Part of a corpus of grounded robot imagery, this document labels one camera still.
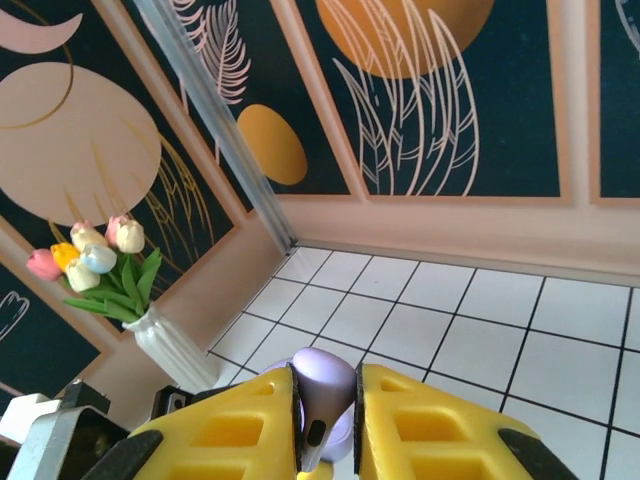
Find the white ribbed vase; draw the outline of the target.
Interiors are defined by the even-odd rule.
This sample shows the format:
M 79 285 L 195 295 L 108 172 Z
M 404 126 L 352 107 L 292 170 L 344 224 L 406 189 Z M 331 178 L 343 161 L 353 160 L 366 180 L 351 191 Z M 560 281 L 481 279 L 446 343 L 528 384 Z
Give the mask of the white ribbed vase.
M 154 304 L 137 321 L 124 323 L 123 327 L 133 334 L 141 350 L 183 390 L 198 393 L 217 383 L 219 363 L 208 359 L 204 350 Z

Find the pastel tulip bouquet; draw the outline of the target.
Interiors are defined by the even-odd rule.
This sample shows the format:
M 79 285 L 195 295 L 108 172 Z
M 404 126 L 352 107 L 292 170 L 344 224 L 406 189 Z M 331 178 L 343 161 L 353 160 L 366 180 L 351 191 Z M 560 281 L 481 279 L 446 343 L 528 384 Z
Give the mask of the pastel tulip bouquet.
M 140 331 L 162 322 L 151 294 L 163 257 L 158 249 L 143 256 L 145 246 L 143 226 L 127 215 L 111 217 L 103 233 L 77 222 L 68 242 L 34 250 L 26 266 L 42 280 L 64 280 L 76 293 L 65 304 Z

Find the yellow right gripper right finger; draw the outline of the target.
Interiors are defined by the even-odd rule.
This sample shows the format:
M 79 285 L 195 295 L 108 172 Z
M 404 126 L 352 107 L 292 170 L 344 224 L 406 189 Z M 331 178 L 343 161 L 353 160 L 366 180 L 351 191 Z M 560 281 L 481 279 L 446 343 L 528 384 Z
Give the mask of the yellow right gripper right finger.
M 357 370 L 360 480 L 579 480 L 524 423 L 390 368 Z

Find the aluminium frame post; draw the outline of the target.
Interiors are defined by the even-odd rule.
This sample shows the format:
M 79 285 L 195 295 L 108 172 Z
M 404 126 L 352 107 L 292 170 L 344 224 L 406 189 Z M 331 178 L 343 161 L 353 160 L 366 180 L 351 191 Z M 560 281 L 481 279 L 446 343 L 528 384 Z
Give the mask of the aluminium frame post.
M 209 133 L 220 146 L 254 210 L 275 245 L 287 256 L 297 244 L 292 227 L 282 211 L 271 185 L 261 172 L 222 97 L 208 87 L 210 74 L 198 59 L 187 32 L 173 17 L 164 0 L 133 0 L 141 15 L 156 31 L 157 43 L 172 69 L 183 76 L 186 93 Z

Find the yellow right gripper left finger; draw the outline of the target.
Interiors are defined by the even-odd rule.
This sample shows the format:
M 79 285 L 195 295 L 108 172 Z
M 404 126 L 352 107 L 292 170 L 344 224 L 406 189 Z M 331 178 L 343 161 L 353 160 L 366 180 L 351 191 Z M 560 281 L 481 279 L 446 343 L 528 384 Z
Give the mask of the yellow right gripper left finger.
M 138 427 L 162 440 L 133 480 L 296 480 L 296 388 L 285 366 Z

